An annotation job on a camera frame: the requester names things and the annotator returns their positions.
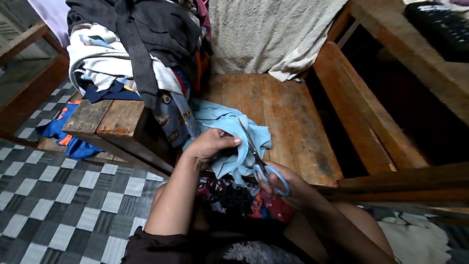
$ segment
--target scissors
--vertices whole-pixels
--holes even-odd
[[[254,142],[252,142],[249,131],[246,129],[241,119],[240,118],[238,119],[239,119],[239,122],[241,123],[242,130],[244,131],[244,133],[246,134],[246,137],[248,138],[249,151],[253,154],[254,159],[255,159],[254,166],[252,167],[252,174],[254,174],[254,176],[256,177],[256,180],[259,181],[259,179],[257,178],[257,174],[259,173],[259,175],[262,177],[262,180],[266,184],[270,185],[268,176],[272,172],[275,173],[277,177],[282,181],[283,185],[285,186],[285,192],[275,187],[274,189],[277,192],[279,192],[279,194],[282,196],[289,196],[290,187],[288,186],[287,180],[285,180],[285,178],[282,176],[282,174],[278,170],[276,170],[274,167],[270,165],[265,164],[265,162],[262,161],[261,157],[259,156],[259,153],[257,152],[256,147],[254,146]]]

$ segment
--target checkered floor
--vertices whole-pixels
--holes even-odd
[[[75,90],[56,89],[17,136],[36,140]],[[116,264],[162,178],[0,141],[0,263]]]

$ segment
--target hand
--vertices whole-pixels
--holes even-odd
[[[209,128],[198,136],[184,151],[201,163],[207,162],[217,152],[225,148],[234,148],[241,144],[241,139],[233,137],[218,128]]]
[[[314,196],[320,195],[315,188],[309,185],[291,169],[270,160],[264,160],[264,162],[278,170],[285,178],[285,180],[287,180],[288,186],[290,187],[290,195],[287,197],[282,197],[285,202],[297,209],[307,209],[311,207]],[[268,178],[270,185],[264,183],[262,181],[262,177],[258,177],[259,185],[268,194],[279,195],[274,187],[280,190],[285,190],[282,181],[275,173],[269,174]]]

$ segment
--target person's left hand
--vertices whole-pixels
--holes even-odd
[[[234,148],[241,144],[241,139],[233,137],[218,128],[209,128],[198,136],[184,151],[204,163],[217,152],[225,148]]]

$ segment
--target scissor blade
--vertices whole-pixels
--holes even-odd
[[[241,128],[242,128],[244,134],[246,134],[246,137],[248,138],[248,147],[249,147],[249,151],[250,151],[254,156],[259,156],[259,154],[257,153],[256,147],[254,146],[254,143],[252,142],[251,134],[249,133],[249,131],[246,129],[246,127],[245,127],[244,124],[242,123],[241,118],[238,118],[238,119],[239,119],[239,122],[241,123]]]

